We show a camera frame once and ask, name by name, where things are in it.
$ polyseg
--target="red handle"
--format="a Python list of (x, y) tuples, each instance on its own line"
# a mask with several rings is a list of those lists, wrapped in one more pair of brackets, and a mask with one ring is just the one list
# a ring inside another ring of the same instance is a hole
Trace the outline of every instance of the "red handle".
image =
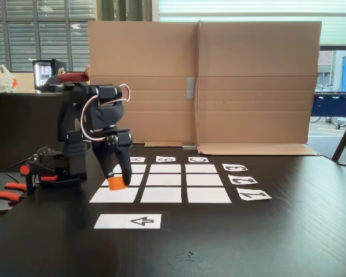
[(12, 202), (19, 202), (20, 201), (20, 194), (13, 193), (13, 192), (0, 192), (0, 199), (12, 201)]
[(18, 184), (18, 183), (6, 183), (4, 186), (5, 189), (18, 190), (20, 192), (26, 192), (27, 186), (26, 184)]

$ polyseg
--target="arrow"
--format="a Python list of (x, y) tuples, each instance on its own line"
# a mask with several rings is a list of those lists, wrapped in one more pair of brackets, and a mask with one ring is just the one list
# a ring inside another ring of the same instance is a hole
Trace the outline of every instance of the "arrow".
[(245, 197), (248, 197), (248, 198), (251, 198), (250, 195), (261, 195), (261, 196), (264, 196), (266, 197), (266, 194), (261, 192), (261, 193), (243, 193), (243, 192), (240, 192), (240, 194), (244, 195)]
[(138, 225), (145, 226), (146, 223), (154, 223), (154, 220), (153, 219), (148, 219), (148, 217), (145, 216), (143, 218), (132, 219), (131, 222), (135, 223), (135, 224), (138, 224)]

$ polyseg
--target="cardboard box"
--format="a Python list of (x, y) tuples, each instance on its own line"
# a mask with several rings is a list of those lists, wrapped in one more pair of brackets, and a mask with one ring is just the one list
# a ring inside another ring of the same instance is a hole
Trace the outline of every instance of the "cardboard box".
[(135, 142), (306, 155), (321, 23), (91, 21), (92, 84), (126, 83)]

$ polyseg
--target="orange object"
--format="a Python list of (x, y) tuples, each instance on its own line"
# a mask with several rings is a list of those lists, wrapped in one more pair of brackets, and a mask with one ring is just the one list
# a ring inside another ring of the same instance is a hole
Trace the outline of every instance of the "orange object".
[(22, 175), (28, 175), (29, 174), (29, 166), (27, 165), (22, 165), (20, 168), (19, 168), (19, 171)]
[(108, 183), (109, 190), (119, 190), (127, 187), (123, 181), (123, 177), (109, 177)]
[(13, 192), (0, 192), (0, 199), (7, 200), (11, 202), (19, 202), (21, 196)]
[(4, 186), (5, 189), (13, 189), (13, 190), (19, 190), (20, 192), (26, 192), (27, 186), (26, 184), (18, 184), (18, 183), (6, 183)]
[(58, 176), (41, 176), (41, 181), (56, 181)]

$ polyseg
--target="black cable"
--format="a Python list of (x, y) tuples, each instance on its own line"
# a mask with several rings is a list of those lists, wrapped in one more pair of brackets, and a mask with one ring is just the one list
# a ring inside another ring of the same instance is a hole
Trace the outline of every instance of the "black cable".
[(33, 159), (33, 157), (26, 158), (26, 159), (24, 159), (24, 160), (21, 160), (19, 163), (16, 163), (16, 164), (13, 164), (13, 165), (9, 166), (9, 167), (6, 169), (6, 175), (7, 175), (9, 178), (13, 179), (15, 182), (17, 182), (17, 183), (19, 184), (20, 182), (18, 181), (18, 179), (17, 179), (16, 177), (12, 176), (12, 175), (11, 175), (10, 173), (8, 173), (7, 171), (8, 171), (9, 169), (12, 169), (12, 168), (15, 167), (15, 166), (19, 166), (20, 164), (23, 164), (23, 163), (26, 162), (27, 160), (31, 160), (31, 159)]

